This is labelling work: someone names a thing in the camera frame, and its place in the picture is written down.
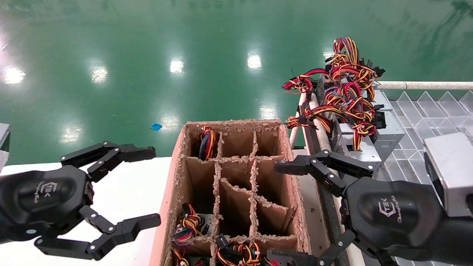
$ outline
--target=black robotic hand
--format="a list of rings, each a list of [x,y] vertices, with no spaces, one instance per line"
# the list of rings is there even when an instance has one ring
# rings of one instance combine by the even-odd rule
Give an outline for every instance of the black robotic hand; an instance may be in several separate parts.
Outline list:
[[[344,174],[343,179],[328,167]],[[320,257],[268,250],[270,260],[283,265],[328,266],[353,243],[382,266],[397,265],[391,256],[473,264],[473,219],[448,217],[433,186],[376,181],[369,163],[330,151],[276,162],[274,169],[283,174],[310,174],[334,196],[342,197],[345,232]]]
[[[47,255],[100,260],[115,246],[132,242],[138,233],[159,226],[157,213],[116,225],[90,208],[98,182],[121,162],[149,160],[154,147],[104,142],[61,158],[62,167],[0,177],[0,244],[41,236],[35,246]],[[79,169],[89,163],[88,173]],[[58,239],[86,220],[102,235],[89,243]]]

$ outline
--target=black connector plug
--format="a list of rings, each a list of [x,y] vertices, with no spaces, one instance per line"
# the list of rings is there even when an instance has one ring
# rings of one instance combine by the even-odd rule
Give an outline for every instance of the black connector plug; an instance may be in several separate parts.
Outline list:
[[[374,108],[375,110],[379,110],[381,108],[384,108],[384,105],[375,105]]]
[[[373,68],[373,71],[376,73],[378,77],[381,77],[384,74],[384,72],[386,72],[384,68],[379,68],[379,67]]]
[[[335,86],[333,82],[326,82],[324,83],[324,90],[328,90],[330,87]]]
[[[202,235],[207,235],[207,232],[209,231],[210,226],[206,224],[202,229],[200,229],[200,232]]]
[[[386,119],[385,119],[384,112],[378,112],[378,111],[375,112],[375,117],[373,118],[373,125],[377,129],[386,128]]]
[[[228,247],[228,240],[224,234],[219,234],[219,236],[217,236],[217,247],[222,249]]]

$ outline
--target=metal casing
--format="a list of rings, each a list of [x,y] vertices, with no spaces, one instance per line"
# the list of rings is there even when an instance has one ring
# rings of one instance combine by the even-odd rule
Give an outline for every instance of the metal casing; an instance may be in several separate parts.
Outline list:
[[[393,106],[391,103],[389,103],[389,100],[387,99],[386,95],[380,90],[375,90],[375,99],[374,101],[371,102],[373,105],[384,105],[383,108],[380,109],[380,111],[392,111]]]
[[[339,140],[339,145],[342,145],[342,147],[345,148],[347,147],[347,145],[353,145],[353,135],[342,135]],[[368,137],[364,137],[361,140],[360,151],[348,151],[348,154],[354,159],[372,163],[374,165],[374,171],[376,171],[378,167],[381,166],[381,164],[383,163],[378,155],[378,152],[376,151],[376,148],[373,145],[373,142],[371,142],[371,139]]]
[[[425,152],[435,174],[430,174],[444,209],[450,217],[471,216],[466,197],[473,194],[473,146],[463,133],[424,140]]]
[[[377,128],[372,137],[374,146],[383,162],[386,161],[396,148],[396,145],[406,134],[404,128],[399,124],[393,113],[386,111],[384,114],[386,128]]]

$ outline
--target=bundle of wires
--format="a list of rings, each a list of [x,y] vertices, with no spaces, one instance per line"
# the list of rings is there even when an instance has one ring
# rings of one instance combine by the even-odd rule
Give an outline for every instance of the bundle of wires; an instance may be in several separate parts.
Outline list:
[[[239,259],[238,264],[227,254]],[[249,245],[237,244],[225,249],[217,248],[217,257],[225,266],[279,266],[276,261],[269,261],[261,254],[260,246],[256,242],[250,242]]]
[[[173,254],[176,261],[175,266],[190,266],[189,261],[184,258],[184,253],[181,255],[177,249],[173,248]],[[207,266],[208,264],[208,259],[201,258],[193,266]]]
[[[205,161],[212,158],[215,144],[217,142],[217,134],[209,126],[202,127],[201,147],[199,149],[199,159]]]
[[[178,246],[185,246],[196,236],[207,233],[208,226],[205,225],[205,218],[197,215],[192,205],[183,205],[183,217],[173,233],[173,241]]]
[[[349,37],[337,38],[333,43],[333,52],[335,54],[332,57],[329,80],[338,82],[349,77],[353,82],[359,83],[362,90],[367,90],[368,99],[373,101],[373,84],[378,75],[373,69],[361,64],[355,42]]]
[[[325,71],[325,69],[315,68],[304,75],[291,78],[288,82],[282,85],[282,88],[285,90],[298,89],[301,93],[312,91],[312,81],[309,78],[316,74],[323,74],[328,77],[328,72]]]
[[[176,258],[176,266],[189,266],[189,261],[184,258],[184,254],[181,255],[175,248],[173,248],[173,254]]]
[[[376,127],[372,125],[376,112],[371,104],[375,96],[373,84],[378,78],[377,71],[381,75],[384,70],[365,66],[351,38],[337,38],[333,43],[333,51],[334,55],[326,61],[331,61],[326,67],[328,71],[313,69],[283,84],[285,90],[299,89],[301,93],[311,91],[313,85],[309,78],[318,73],[327,77],[327,83],[333,83],[333,86],[325,91],[323,105],[306,109],[304,114],[299,114],[299,117],[290,116],[286,120],[286,125],[289,129],[297,126],[307,127],[309,121],[317,119],[323,128],[331,133],[332,120],[323,114],[333,113],[341,123],[353,125],[353,150],[359,151],[362,137],[371,136],[376,131]],[[349,82],[342,83],[344,78]],[[368,99],[361,96],[362,90],[367,91]]]

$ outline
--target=torn cardboard edge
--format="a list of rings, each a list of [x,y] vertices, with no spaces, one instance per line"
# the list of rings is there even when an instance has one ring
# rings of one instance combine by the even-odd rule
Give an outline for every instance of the torn cardboard edge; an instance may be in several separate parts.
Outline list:
[[[214,237],[219,233],[219,221],[221,218],[225,218],[221,216],[220,206],[222,203],[222,198],[220,197],[220,191],[228,187],[225,183],[225,180],[221,177],[221,167],[220,163],[222,162],[236,162],[236,161],[245,161],[245,158],[238,158],[238,157],[230,157],[224,158],[221,157],[223,154],[224,149],[224,134],[221,134],[219,137],[219,143],[217,145],[218,154],[216,158],[211,159],[206,162],[202,162],[200,160],[191,159],[186,156],[186,152],[189,150],[189,142],[186,141],[186,136],[189,133],[198,133],[200,128],[207,124],[212,127],[214,130],[222,132],[222,133],[231,133],[231,132],[244,132],[251,130],[253,132],[252,137],[252,150],[246,158],[247,160],[254,160],[258,161],[276,161],[276,160],[292,160],[292,150],[290,149],[289,139],[288,139],[288,131],[287,128],[281,124],[279,120],[242,120],[242,121],[224,121],[224,122],[189,122],[187,123],[181,130],[179,134],[178,141],[175,146],[175,150],[173,152],[172,158],[172,166],[174,166],[169,171],[168,181],[166,183],[166,191],[165,191],[165,199],[163,200],[163,204],[161,206],[160,214],[162,216],[162,220],[165,221],[160,227],[157,228],[157,233],[155,237],[155,243],[153,245],[150,265],[152,266],[170,266],[172,262],[172,254],[170,247],[172,246],[171,236],[174,231],[175,222],[180,210],[180,206],[182,205],[183,201],[189,199],[189,192],[186,189],[189,189],[189,182],[186,183],[186,178],[189,178],[189,171],[187,169],[186,161],[194,163],[194,165],[214,165],[214,175],[213,180],[211,181],[212,187],[212,194],[214,199],[213,203],[213,214],[214,217],[211,221],[211,226],[213,228],[212,234],[210,237],[210,241],[213,241]],[[277,131],[277,144],[276,150],[280,149],[281,155],[277,156],[256,156],[258,151],[258,135],[257,132],[266,132],[266,131]],[[255,164],[252,165],[251,168],[251,175],[250,175],[250,184],[252,187],[251,191],[239,191],[239,189],[230,186],[229,191],[235,191],[238,194],[249,193],[248,201],[250,204],[249,209],[249,217],[250,217],[250,229],[249,229],[249,236],[246,237],[247,239],[253,239],[255,241],[261,241],[262,243],[267,243],[271,247],[276,248],[278,245],[278,241],[289,241],[293,245],[291,246],[292,249],[298,251],[304,251],[310,253],[310,245],[309,245],[309,236],[307,232],[307,224],[305,221],[305,215],[303,212],[302,206],[302,196],[300,195],[300,189],[297,184],[297,179],[288,176],[285,180],[287,183],[287,197],[289,198],[290,206],[297,206],[297,211],[294,215],[294,221],[292,222],[293,233],[289,237],[275,237],[275,236],[266,236],[260,234],[258,230],[258,217],[257,217],[257,208],[258,204],[260,208],[269,204],[269,209],[275,210],[282,210],[284,208],[287,210],[286,207],[283,206],[272,206],[272,203],[258,198],[258,195],[255,193],[255,189],[257,186],[257,170],[255,169]]]

